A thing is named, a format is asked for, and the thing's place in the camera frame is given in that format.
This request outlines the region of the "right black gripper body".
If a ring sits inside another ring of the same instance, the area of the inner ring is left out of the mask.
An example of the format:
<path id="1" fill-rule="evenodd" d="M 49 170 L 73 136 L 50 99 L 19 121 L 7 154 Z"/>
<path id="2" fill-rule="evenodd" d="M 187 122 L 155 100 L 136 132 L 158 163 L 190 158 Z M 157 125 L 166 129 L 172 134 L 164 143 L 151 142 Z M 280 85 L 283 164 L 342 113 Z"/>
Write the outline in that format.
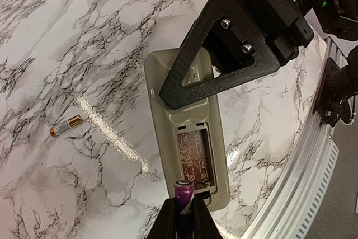
<path id="1" fill-rule="evenodd" d="M 296 58 L 299 47 L 307 46 L 313 31 L 304 19 L 306 0 L 244 0 L 245 7 L 260 29 L 265 41 L 280 62 L 280 67 Z"/>

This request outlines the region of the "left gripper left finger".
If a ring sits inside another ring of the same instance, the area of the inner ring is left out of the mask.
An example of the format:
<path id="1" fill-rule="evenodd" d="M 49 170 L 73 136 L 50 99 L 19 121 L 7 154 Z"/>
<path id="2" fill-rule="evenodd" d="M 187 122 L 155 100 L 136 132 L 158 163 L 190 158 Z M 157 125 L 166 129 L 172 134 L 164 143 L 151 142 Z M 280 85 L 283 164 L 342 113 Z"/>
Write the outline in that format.
<path id="1" fill-rule="evenodd" d="M 147 239 L 174 239 L 176 238 L 175 228 L 175 199 L 166 199 L 155 219 Z"/>

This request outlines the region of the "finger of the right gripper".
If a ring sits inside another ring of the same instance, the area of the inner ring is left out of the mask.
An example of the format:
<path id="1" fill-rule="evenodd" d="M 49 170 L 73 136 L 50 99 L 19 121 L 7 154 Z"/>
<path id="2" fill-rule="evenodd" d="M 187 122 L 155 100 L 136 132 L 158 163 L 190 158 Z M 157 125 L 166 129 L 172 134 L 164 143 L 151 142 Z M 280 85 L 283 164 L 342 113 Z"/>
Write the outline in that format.
<path id="1" fill-rule="evenodd" d="M 175 110 L 276 72 L 280 62 L 266 44 L 265 35 L 244 0 L 208 0 L 162 85 L 161 99 Z M 184 86 L 201 48 L 208 51 L 209 64 L 220 75 L 196 86 Z"/>

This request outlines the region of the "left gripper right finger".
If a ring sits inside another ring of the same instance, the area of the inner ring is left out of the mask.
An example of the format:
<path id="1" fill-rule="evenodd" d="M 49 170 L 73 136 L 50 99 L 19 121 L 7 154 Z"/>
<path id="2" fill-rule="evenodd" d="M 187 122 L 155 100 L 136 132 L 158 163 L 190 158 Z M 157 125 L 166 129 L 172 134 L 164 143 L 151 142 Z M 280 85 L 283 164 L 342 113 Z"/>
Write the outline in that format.
<path id="1" fill-rule="evenodd" d="M 221 239 L 221 234 L 214 223 L 205 202 L 194 198 L 194 238 Z"/>

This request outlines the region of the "purple battery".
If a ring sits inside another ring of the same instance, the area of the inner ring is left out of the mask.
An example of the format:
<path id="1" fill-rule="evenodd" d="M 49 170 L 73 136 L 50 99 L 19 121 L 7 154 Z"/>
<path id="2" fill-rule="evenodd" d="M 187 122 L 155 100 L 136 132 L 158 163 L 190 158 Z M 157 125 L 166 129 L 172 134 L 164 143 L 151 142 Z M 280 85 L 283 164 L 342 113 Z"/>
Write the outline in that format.
<path id="1" fill-rule="evenodd" d="M 174 184 L 176 210 L 180 215 L 191 213 L 194 185 L 189 180 L 178 180 Z"/>

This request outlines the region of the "grey remote control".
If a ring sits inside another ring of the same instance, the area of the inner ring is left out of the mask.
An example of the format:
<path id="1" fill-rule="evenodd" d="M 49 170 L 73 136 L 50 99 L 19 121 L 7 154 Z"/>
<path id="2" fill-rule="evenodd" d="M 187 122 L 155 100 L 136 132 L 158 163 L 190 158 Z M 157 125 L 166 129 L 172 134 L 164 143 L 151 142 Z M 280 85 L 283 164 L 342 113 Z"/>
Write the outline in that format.
<path id="1" fill-rule="evenodd" d="M 179 48 L 154 51 L 144 62 L 164 178 L 170 197 L 178 180 L 191 181 L 194 195 L 213 212 L 230 200 L 219 102 L 214 95 L 177 110 L 164 103 L 159 92 L 179 52 Z"/>

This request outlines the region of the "gold black battery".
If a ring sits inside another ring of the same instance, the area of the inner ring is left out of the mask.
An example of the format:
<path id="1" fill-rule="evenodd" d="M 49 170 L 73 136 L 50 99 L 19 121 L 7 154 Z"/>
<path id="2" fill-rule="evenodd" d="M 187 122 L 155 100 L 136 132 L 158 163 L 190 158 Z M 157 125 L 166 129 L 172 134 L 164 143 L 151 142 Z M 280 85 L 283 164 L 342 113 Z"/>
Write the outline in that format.
<path id="1" fill-rule="evenodd" d="M 50 129 L 50 135 L 55 138 L 66 132 L 67 130 L 74 128 L 83 123 L 80 115 L 76 115 L 68 120 L 65 120 Z"/>

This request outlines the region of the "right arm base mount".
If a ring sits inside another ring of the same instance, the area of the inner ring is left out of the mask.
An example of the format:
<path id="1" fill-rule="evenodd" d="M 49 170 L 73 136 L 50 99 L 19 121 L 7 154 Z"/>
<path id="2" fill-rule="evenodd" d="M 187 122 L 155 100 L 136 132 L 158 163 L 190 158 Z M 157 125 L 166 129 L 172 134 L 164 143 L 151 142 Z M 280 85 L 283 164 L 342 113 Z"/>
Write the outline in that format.
<path id="1" fill-rule="evenodd" d="M 329 57 L 324 68 L 323 84 L 319 89 L 318 103 L 315 110 L 325 124 L 334 127 L 339 120 L 348 124 L 351 119 L 348 99 L 357 95 L 357 47 L 348 57 L 347 65 L 340 68 Z"/>

